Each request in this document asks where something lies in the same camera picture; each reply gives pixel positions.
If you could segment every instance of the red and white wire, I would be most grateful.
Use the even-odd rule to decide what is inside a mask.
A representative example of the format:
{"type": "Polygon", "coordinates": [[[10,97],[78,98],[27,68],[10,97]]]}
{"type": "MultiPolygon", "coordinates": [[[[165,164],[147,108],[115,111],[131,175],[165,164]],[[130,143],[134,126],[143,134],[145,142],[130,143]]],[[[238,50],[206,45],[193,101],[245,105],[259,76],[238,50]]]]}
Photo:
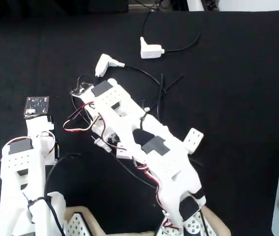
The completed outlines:
{"type": "Polygon", "coordinates": [[[120,149],[120,150],[125,150],[126,151],[126,149],[125,148],[123,148],[123,147],[117,147],[117,146],[115,146],[115,145],[112,145],[112,144],[109,144],[107,141],[105,141],[105,138],[104,138],[104,133],[105,133],[105,131],[106,131],[106,122],[105,122],[105,120],[102,118],[102,116],[98,113],[98,115],[100,116],[100,118],[102,119],[102,121],[103,121],[103,123],[104,123],[104,129],[103,129],[103,131],[101,132],[101,136],[100,136],[100,138],[102,139],[102,141],[104,141],[108,146],[110,146],[110,147],[112,147],[112,148],[115,148],[115,149],[120,149]]]}
{"type": "Polygon", "coordinates": [[[87,128],[74,128],[74,129],[67,129],[65,128],[66,124],[69,123],[71,120],[68,119],[64,124],[63,124],[63,130],[65,130],[66,132],[82,132],[82,131],[88,131],[95,123],[96,121],[99,119],[99,116],[97,116],[97,118],[87,127],[87,128]]]}
{"type": "Polygon", "coordinates": [[[56,137],[55,137],[55,135],[54,135],[54,133],[52,133],[50,130],[45,130],[45,131],[42,131],[42,132],[40,132],[37,136],[36,136],[36,138],[40,135],[42,135],[43,133],[48,133],[48,134],[50,134],[52,137],[53,137],[53,146],[50,148],[50,150],[49,150],[49,152],[48,152],[48,154],[46,155],[46,156],[44,156],[44,158],[45,157],[47,157],[54,149],[55,149],[55,146],[56,146],[56,137]]]}

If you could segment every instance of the black cable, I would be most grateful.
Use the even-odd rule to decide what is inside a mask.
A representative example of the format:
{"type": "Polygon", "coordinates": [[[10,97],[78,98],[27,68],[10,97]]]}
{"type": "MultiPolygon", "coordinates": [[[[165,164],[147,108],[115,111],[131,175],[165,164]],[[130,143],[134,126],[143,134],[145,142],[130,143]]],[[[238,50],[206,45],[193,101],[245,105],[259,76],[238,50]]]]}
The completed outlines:
{"type": "Polygon", "coordinates": [[[197,42],[198,42],[198,40],[199,40],[199,37],[200,37],[200,33],[197,34],[195,40],[194,40],[192,43],[190,43],[189,45],[185,46],[184,48],[165,50],[165,52],[166,52],[166,53],[174,53],[174,52],[181,52],[181,51],[183,51],[183,50],[186,50],[186,49],[188,49],[189,47],[196,45],[197,42]]]}
{"type": "Polygon", "coordinates": [[[129,172],[133,177],[135,177],[137,180],[143,182],[144,184],[148,185],[149,187],[152,187],[153,189],[157,189],[156,186],[146,182],[145,180],[141,179],[140,177],[138,177],[136,174],[134,174],[129,168],[127,168],[120,160],[119,158],[117,158],[112,152],[110,152],[112,156],[114,156],[114,158],[117,160],[118,163],[120,163],[121,166],[123,166],[124,169],[127,170],[127,172],[129,172]]]}
{"type": "Polygon", "coordinates": [[[199,210],[199,213],[200,213],[200,217],[202,218],[202,222],[203,222],[203,225],[204,225],[206,236],[209,236],[202,209],[199,210]]]}
{"type": "Polygon", "coordinates": [[[64,231],[63,231],[63,228],[62,228],[62,226],[61,226],[61,224],[60,224],[60,222],[59,222],[59,220],[58,220],[58,218],[57,218],[56,211],[55,211],[55,209],[53,208],[53,206],[52,206],[52,204],[51,204],[51,197],[50,197],[50,196],[48,196],[48,197],[39,197],[39,198],[37,198],[36,200],[29,200],[28,197],[27,197],[24,193],[23,193],[23,195],[25,196],[25,198],[26,198],[27,201],[28,201],[28,206],[27,206],[27,208],[28,208],[29,212],[30,212],[30,209],[29,209],[29,208],[30,208],[32,205],[34,205],[34,204],[35,204],[36,202],[38,202],[39,200],[44,200],[44,201],[46,202],[47,206],[49,207],[49,209],[50,209],[50,211],[51,211],[51,213],[52,213],[53,218],[55,219],[56,226],[57,226],[57,228],[59,229],[61,235],[62,235],[62,236],[65,236],[65,233],[64,233],[64,231]]]}
{"type": "Polygon", "coordinates": [[[179,80],[181,80],[184,77],[184,75],[180,75],[177,79],[175,79],[169,86],[166,87],[166,91],[168,91],[172,86],[175,85],[179,80]]]}
{"type": "Polygon", "coordinates": [[[79,90],[79,88],[80,88],[80,79],[81,79],[81,77],[83,77],[83,76],[89,76],[89,77],[91,77],[91,78],[94,78],[93,76],[91,76],[91,75],[88,74],[88,73],[81,74],[81,75],[77,78],[77,82],[76,82],[76,89],[77,89],[77,90],[79,90]]]}
{"type": "Polygon", "coordinates": [[[143,24],[142,24],[142,26],[141,26],[141,36],[142,37],[144,37],[144,28],[145,28],[145,24],[146,24],[146,21],[147,21],[147,19],[148,19],[148,16],[149,16],[149,14],[152,12],[152,10],[157,10],[157,11],[159,11],[159,7],[157,8],[157,9],[153,9],[153,7],[154,6],[157,6],[159,3],[161,3],[162,2],[162,0],[161,1],[156,1],[156,3],[152,6],[152,7],[148,7],[148,8],[150,8],[150,11],[148,11],[147,12],[147,14],[146,14],[146,16],[145,16],[145,19],[144,19],[144,21],[143,21],[143,24]]]}
{"type": "Polygon", "coordinates": [[[144,18],[143,24],[141,25],[141,31],[140,31],[140,33],[141,33],[141,36],[142,36],[142,37],[144,37],[144,28],[145,28],[145,24],[146,24],[146,21],[147,21],[148,16],[149,16],[150,13],[151,13],[151,10],[150,10],[149,12],[147,12],[147,14],[146,14],[146,16],[145,16],[145,18],[144,18]]]}
{"type": "Polygon", "coordinates": [[[157,120],[160,122],[160,109],[161,109],[161,98],[163,96],[163,85],[164,85],[164,74],[161,74],[161,78],[160,78],[160,89],[159,89],[159,96],[158,96],[158,103],[157,103],[157,120]]]}
{"type": "MultiPolygon", "coordinates": [[[[71,96],[71,97],[72,97],[73,106],[74,106],[75,110],[77,110],[77,106],[75,105],[75,101],[74,101],[74,96],[71,96]]],[[[93,118],[91,117],[91,115],[89,114],[89,112],[88,112],[86,109],[84,109],[84,110],[85,110],[85,112],[86,112],[88,118],[89,118],[90,120],[93,120],[93,118]]],[[[79,112],[79,115],[86,121],[87,124],[90,124],[90,122],[89,122],[88,120],[86,120],[86,118],[81,114],[81,111],[79,112]]]]}
{"type": "Polygon", "coordinates": [[[124,67],[129,68],[129,69],[133,69],[133,70],[137,70],[138,72],[141,72],[141,73],[147,75],[149,78],[151,78],[153,81],[155,81],[156,84],[158,84],[160,86],[159,81],[155,77],[153,77],[152,75],[148,74],[146,71],[144,71],[142,69],[138,69],[138,68],[136,68],[134,66],[130,66],[130,65],[125,65],[124,67]]]}
{"type": "MultiPolygon", "coordinates": [[[[177,83],[179,80],[181,80],[182,78],[184,77],[184,75],[180,75],[177,79],[175,79],[169,86],[167,86],[165,88],[166,92],[175,84],[177,83]]],[[[150,108],[149,108],[149,111],[150,112],[151,110],[153,110],[157,105],[158,105],[158,102],[159,100],[157,100],[150,108]]],[[[140,123],[139,123],[139,126],[140,126],[140,129],[143,129],[143,122],[145,120],[145,117],[146,115],[148,114],[148,112],[146,112],[143,117],[140,118],[140,123]]]]}
{"type": "Polygon", "coordinates": [[[145,120],[145,117],[147,116],[148,112],[146,112],[143,117],[140,118],[140,123],[139,123],[139,127],[140,129],[143,129],[143,122],[145,120]]]}
{"type": "Polygon", "coordinates": [[[66,159],[67,157],[72,157],[72,156],[81,156],[80,154],[78,153],[71,153],[71,154],[68,154],[68,155],[65,155],[63,157],[61,157],[56,163],[55,165],[51,168],[47,178],[46,178],[46,184],[45,184],[45,189],[44,189],[44,198],[46,199],[47,196],[48,196],[48,185],[49,185],[49,180],[51,178],[51,175],[53,173],[53,171],[55,170],[55,168],[57,167],[57,165],[62,162],[64,159],[66,159]]]}
{"type": "Polygon", "coordinates": [[[154,6],[157,6],[157,4],[158,4],[158,3],[155,3],[155,4],[152,5],[152,6],[147,6],[147,5],[145,5],[144,3],[140,2],[139,0],[134,0],[134,1],[136,1],[138,4],[140,4],[140,5],[142,5],[142,6],[146,7],[146,8],[149,8],[149,9],[153,9],[153,7],[154,7],[154,6]]]}
{"type": "Polygon", "coordinates": [[[203,167],[204,168],[204,165],[202,163],[200,163],[199,161],[191,158],[190,156],[188,157],[190,161],[193,161],[194,163],[198,164],[200,167],[203,167]]]}

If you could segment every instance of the perforated metal plate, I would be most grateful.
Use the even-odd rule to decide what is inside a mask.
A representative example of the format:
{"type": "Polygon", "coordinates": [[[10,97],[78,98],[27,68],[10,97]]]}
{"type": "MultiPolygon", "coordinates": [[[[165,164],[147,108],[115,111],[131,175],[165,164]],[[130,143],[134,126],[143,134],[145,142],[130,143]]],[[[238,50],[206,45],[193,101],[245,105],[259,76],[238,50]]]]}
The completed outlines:
{"type": "MultiPolygon", "coordinates": [[[[209,236],[217,236],[206,218],[204,218],[204,220],[209,236]]],[[[160,227],[156,233],[156,236],[206,236],[205,227],[203,225],[202,218],[199,212],[197,212],[194,216],[191,216],[184,222],[184,228],[184,232],[179,232],[178,230],[173,228],[163,227],[162,229],[162,227],[160,227]]]]}
{"type": "Polygon", "coordinates": [[[68,223],[67,236],[92,236],[82,215],[75,213],[68,223]]]}

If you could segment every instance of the black fabric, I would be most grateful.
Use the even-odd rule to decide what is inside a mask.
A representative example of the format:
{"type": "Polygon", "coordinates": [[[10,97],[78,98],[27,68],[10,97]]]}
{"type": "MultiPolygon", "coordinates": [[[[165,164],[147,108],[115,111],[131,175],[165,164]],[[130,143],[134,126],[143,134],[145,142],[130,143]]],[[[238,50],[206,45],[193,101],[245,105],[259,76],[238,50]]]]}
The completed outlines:
{"type": "MultiPolygon", "coordinates": [[[[198,30],[202,35],[197,47],[151,60],[140,58],[144,17],[0,22],[0,158],[9,139],[26,134],[26,97],[48,95],[62,152],[83,154],[58,166],[50,190],[64,194],[68,206],[87,206],[106,233],[154,230],[163,217],[155,190],[96,147],[91,133],[61,128],[73,112],[76,78],[93,74],[102,53],[163,73],[165,86],[185,74],[164,96],[164,124],[181,140],[191,127],[204,133],[192,157],[205,167],[195,168],[207,205],[233,235],[247,235],[249,226],[251,235],[270,235],[279,174],[279,12],[152,13],[147,43],[180,48],[198,30]]],[[[159,87],[132,70],[109,68],[110,77],[136,101],[158,97],[159,87]]]]}

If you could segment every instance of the white plastic part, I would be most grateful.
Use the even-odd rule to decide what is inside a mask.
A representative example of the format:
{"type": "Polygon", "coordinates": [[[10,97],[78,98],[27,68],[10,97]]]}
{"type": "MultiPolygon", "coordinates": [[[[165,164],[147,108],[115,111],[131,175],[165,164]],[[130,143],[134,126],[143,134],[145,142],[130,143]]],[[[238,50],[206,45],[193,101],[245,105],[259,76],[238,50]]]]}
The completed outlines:
{"type": "MultiPolygon", "coordinates": [[[[162,226],[164,222],[167,221],[167,218],[165,217],[164,220],[161,223],[161,226],[159,230],[156,233],[156,236],[184,236],[183,229],[177,230],[170,227],[164,227],[162,226]]],[[[206,218],[204,218],[207,231],[209,236],[217,236],[211,225],[208,223],[206,218]]],[[[195,236],[206,236],[205,227],[203,225],[202,218],[200,216],[199,211],[194,215],[191,216],[188,220],[184,222],[184,228],[190,235],[195,236]]]]}
{"type": "Polygon", "coordinates": [[[103,148],[104,150],[106,150],[106,152],[111,152],[112,149],[108,146],[108,144],[106,144],[104,141],[102,141],[101,138],[98,138],[94,141],[94,144],[103,148]]]}
{"type": "Polygon", "coordinates": [[[107,54],[101,54],[99,61],[95,68],[95,76],[103,77],[110,66],[119,66],[124,67],[124,63],[118,62],[117,60],[112,59],[107,54]]]}
{"type": "MultiPolygon", "coordinates": [[[[200,227],[201,227],[201,236],[206,236],[206,232],[205,232],[205,226],[203,225],[203,221],[202,221],[202,217],[199,213],[199,211],[193,216],[193,218],[200,224],[200,227]]],[[[206,220],[206,218],[204,217],[204,221],[205,221],[205,224],[206,224],[206,227],[207,227],[207,231],[208,231],[208,234],[209,236],[217,236],[217,234],[215,233],[215,231],[213,230],[213,228],[211,227],[211,225],[208,223],[208,221],[206,220]]],[[[185,225],[185,228],[187,229],[188,227],[188,224],[190,222],[191,226],[192,226],[192,223],[193,223],[193,219],[191,220],[191,218],[186,221],[187,222],[187,225],[185,225]]]]}
{"type": "Polygon", "coordinates": [[[81,214],[75,213],[68,223],[66,236],[90,236],[81,214]]]}
{"type": "Polygon", "coordinates": [[[190,131],[188,132],[187,136],[183,141],[186,149],[189,151],[189,154],[195,152],[203,137],[204,137],[203,133],[199,132],[194,128],[190,129],[190,131]]]}
{"type": "MultiPolygon", "coordinates": [[[[2,149],[0,236],[32,232],[41,236],[59,236],[60,231],[44,200],[37,201],[28,209],[28,200],[36,200],[44,195],[45,166],[55,163],[55,150],[47,155],[55,145],[55,138],[41,133],[53,130],[54,125],[48,122],[47,116],[29,119],[26,123],[33,149],[14,154],[9,154],[9,145],[2,149]]],[[[66,208],[64,197],[58,192],[48,195],[52,196],[51,204],[60,224],[66,228],[63,219],[66,208]]]]}
{"type": "Polygon", "coordinates": [[[127,150],[124,150],[124,145],[122,143],[117,144],[116,157],[120,159],[132,159],[132,156],[127,150]]]}
{"type": "Polygon", "coordinates": [[[48,116],[26,119],[28,136],[37,136],[41,131],[54,130],[55,125],[48,121],[48,116]]]}
{"type": "MultiPolygon", "coordinates": [[[[167,217],[172,224],[182,228],[183,221],[179,212],[181,197],[186,194],[195,194],[202,187],[196,170],[189,162],[189,151],[181,140],[170,133],[167,126],[147,114],[142,122],[143,130],[162,138],[164,146],[169,151],[162,156],[155,150],[146,154],[141,146],[135,143],[133,136],[133,130],[140,128],[140,121],[145,115],[145,111],[116,80],[109,79],[108,82],[112,88],[101,95],[95,97],[90,91],[91,87],[80,96],[80,99],[84,103],[93,101],[94,109],[88,106],[85,108],[93,117],[99,113],[106,122],[106,130],[103,135],[105,141],[108,141],[108,138],[114,134],[119,137],[127,154],[118,150],[118,157],[133,157],[135,161],[148,166],[155,180],[160,183],[158,196],[167,212],[167,217]],[[119,108],[113,109],[112,106],[117,103],[119,108]]],[[[92,131],[101,136],[104,130],[103,125],[102,120],[97,121],[93,125],[92,131]]],[[[196,199],[196,202],[199,206],[204,205],[205,196],[196,199]]]]}
{"type": "Polygon", "coordinates": [[[142,59],[159,58],[165,50],[159,44],[147,44],[143,37],[140,37],[140,57],[142,59]]]}
{"type": "Polygon", "coordinates": [[[48,121],[47,116],[35,117],[32,119],[26,119],[28,136],[34,138],[36,141],[39,141],[39,148],[41,149],[41,154],[45,157],[45,165],[53,165],[55,163],[55,151],[51,153],[49,151],[55,145],[55,139],[51,137],[48,133],[42,133],[44,131],[53,131],[55,125],[52,122],[48,121]]]}

